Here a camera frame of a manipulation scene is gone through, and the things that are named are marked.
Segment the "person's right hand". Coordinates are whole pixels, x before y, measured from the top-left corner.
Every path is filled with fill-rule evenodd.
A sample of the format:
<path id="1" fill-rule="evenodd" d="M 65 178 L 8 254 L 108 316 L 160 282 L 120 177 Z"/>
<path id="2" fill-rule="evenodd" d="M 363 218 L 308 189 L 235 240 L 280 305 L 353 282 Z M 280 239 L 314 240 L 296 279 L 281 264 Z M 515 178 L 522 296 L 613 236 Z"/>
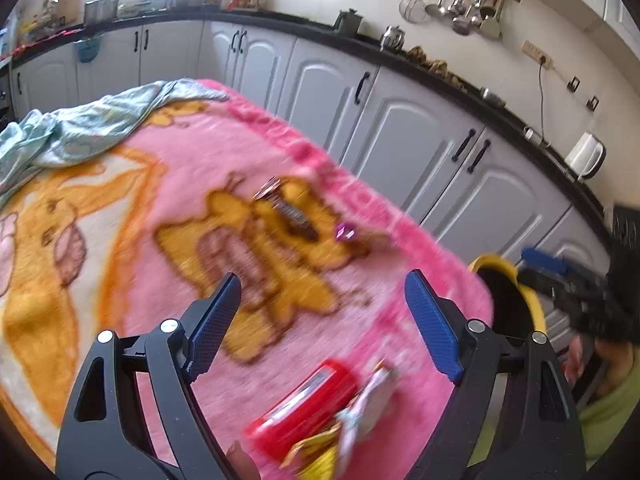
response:
<path id="1" fill-rule="evenodd" d="M 563 370 L 577 402 L 639 402 L 639 348 L 631 342 L 596 338 L 587 344 L 576 335 Z"/>

